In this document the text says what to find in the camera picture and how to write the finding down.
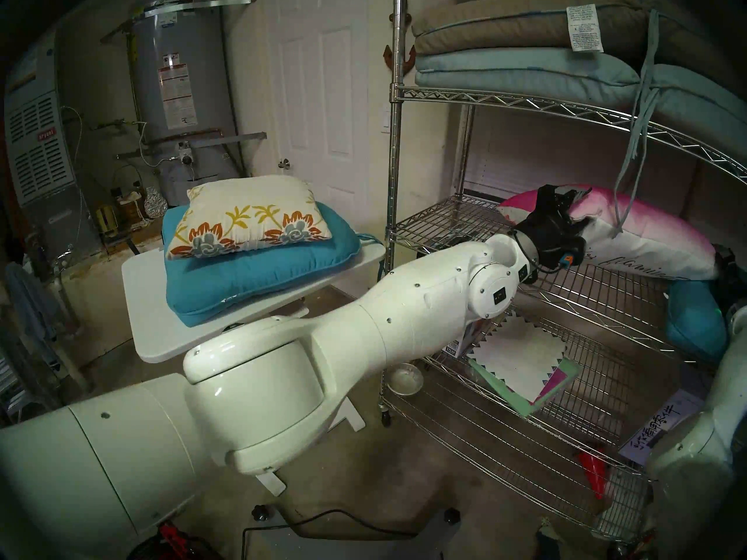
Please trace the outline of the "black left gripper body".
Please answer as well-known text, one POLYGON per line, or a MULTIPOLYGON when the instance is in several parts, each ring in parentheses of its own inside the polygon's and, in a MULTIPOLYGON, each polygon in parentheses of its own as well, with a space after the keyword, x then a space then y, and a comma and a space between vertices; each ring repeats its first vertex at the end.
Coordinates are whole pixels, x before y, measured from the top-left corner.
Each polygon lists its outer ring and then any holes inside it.
POLYGON ((573 221, 559 208, 557 213, 537 213, 535 209, 519 223, 519 232, 533 246, 540 267, 565 270, 581 265, 587 242, 582 234, 572 233, 573 221))

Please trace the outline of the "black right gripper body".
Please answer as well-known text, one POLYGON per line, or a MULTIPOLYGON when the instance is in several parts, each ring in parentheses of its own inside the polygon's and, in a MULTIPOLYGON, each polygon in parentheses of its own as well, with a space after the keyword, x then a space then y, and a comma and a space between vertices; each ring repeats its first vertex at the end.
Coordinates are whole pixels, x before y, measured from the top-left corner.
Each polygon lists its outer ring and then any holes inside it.
POLYGON ((734 305, 746 303, 746 271, 736 263, 732 249, 716 245, 716 302, 720 309, 730 309, 734 305))

